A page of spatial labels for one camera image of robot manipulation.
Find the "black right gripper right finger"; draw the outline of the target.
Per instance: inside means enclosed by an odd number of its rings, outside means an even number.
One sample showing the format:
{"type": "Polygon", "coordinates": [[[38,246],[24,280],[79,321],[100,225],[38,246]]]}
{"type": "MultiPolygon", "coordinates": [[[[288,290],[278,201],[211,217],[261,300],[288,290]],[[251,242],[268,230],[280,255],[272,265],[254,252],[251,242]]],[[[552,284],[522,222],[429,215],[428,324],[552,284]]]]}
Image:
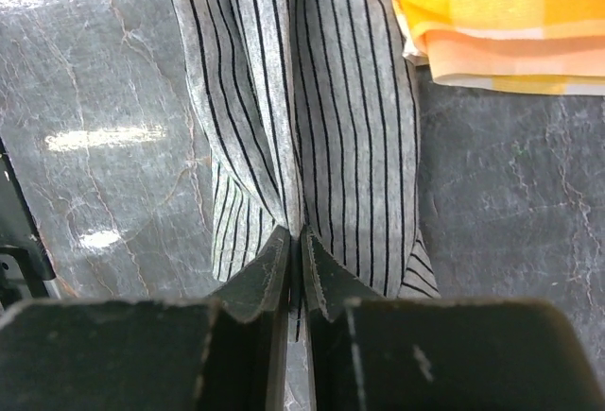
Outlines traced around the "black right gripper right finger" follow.
{"type": "Polygon", "coordinates": [[[301,236],[317,410],[600,410],[557,308],[533,299],[388,300],[301,236]]]}

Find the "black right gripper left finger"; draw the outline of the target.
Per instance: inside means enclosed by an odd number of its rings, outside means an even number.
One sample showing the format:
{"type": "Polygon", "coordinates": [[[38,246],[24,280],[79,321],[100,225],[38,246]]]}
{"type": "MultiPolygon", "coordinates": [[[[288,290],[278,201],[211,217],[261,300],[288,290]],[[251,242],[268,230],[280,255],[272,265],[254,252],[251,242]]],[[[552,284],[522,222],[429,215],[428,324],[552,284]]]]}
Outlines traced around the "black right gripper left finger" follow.
{"type": "Polygon", "coordinates": [[[290,236],[214,293],[30,300],[1,319],[5,410],[280,410],[290,236]]]}

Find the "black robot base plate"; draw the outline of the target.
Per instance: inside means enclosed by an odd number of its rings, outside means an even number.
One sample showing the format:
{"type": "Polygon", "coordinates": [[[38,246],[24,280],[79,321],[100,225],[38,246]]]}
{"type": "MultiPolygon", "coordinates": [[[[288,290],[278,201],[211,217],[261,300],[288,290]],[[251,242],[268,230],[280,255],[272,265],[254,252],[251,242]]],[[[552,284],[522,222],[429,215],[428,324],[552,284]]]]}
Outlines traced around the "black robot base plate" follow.
{"type": "Polygon", "coordinates": [[[56,274],[7,150],[1,148],[1,309],[48,298],[56,274]]]}

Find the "grey striped underwear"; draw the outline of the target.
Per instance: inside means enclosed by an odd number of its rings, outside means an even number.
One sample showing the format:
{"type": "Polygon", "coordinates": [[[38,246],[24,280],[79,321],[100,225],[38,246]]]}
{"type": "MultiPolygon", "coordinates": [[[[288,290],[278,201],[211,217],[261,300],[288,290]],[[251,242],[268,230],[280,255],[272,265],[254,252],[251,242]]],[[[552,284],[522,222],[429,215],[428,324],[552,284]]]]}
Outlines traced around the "grey striped underwear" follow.
{"type": "Polygon", "coordinates": [[[391,0],[171,2],[211,151],[215,279],[280,227],[385,297],[435,298],[416,76],[391,0]]]}

